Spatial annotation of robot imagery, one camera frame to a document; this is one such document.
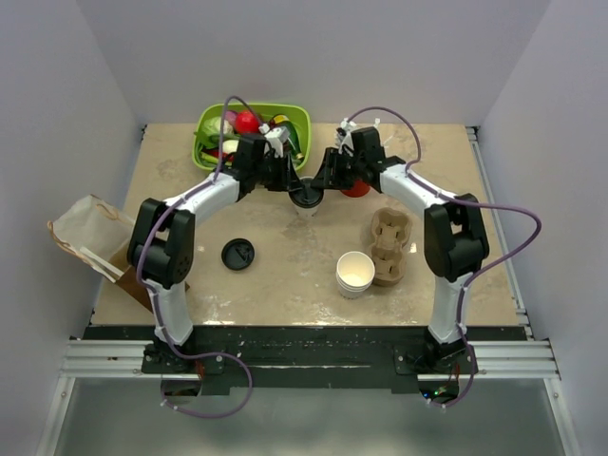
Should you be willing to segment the white paper coffee cup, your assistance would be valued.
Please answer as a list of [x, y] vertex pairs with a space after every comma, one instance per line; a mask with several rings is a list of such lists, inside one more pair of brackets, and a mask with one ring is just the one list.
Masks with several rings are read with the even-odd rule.
[[296, 213], [300, 218], [311, 219], [316, 215], [318, 206], [302, 206], [294, 204], [294, 209], [296, 210]]

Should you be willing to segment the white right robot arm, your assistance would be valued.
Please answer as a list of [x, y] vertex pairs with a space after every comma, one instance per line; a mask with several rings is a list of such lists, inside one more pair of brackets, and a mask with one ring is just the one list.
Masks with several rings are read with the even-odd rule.
[[466, 334], [463, 307], [466, 281], [479, 272], [489, 255], [489, 242], [479, 202], [458, 196], [423, 179], [413, 163], [385, 152], [375, 126], [344, 121], [336, 129], [335, 146], [325, 151], [311, 187], [343, 190], [362, 181], [400, 201], [423, 222], [424, 258], [435, 275], [435, 296], [427, 331], [433, 344], [423, 350], [426, 367], [443, 373], [457, 361], [451, 345]]

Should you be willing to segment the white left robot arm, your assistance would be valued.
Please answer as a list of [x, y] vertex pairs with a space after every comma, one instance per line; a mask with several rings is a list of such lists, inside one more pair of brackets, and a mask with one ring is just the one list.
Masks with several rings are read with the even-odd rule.
[[230, 166], [215, 169], [203, 182], [169, 199], [146, 199], [140, 206], [127, 248], [127, 260], [146, 289], [156, 321], [156, 336], [168, 344], [163, 361], [175, 372], [190, 371], [197, 350], [186, 341], [194, 329], [185, 297], [185, 280], [194, 261], [197, 227], [262, 185], [270, 191], [302, 188], [287, 132], [242, 137]]

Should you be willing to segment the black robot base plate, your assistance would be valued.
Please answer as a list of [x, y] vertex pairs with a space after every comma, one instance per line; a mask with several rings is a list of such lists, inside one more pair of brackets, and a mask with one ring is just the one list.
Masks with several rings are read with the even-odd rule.
[[430, 354], [421, 327], [198, 326], [186, 352], [176, 356], [149, 326], [93, 326], [81, 339], [82, 357], [99, 357], [107, 375], [122, 361], [129, 372], [158, 377], [170, 396], [227, 395], [233, 389], [389, 390], [415, 394], [430, 384], [465, 375], [464, 351]]

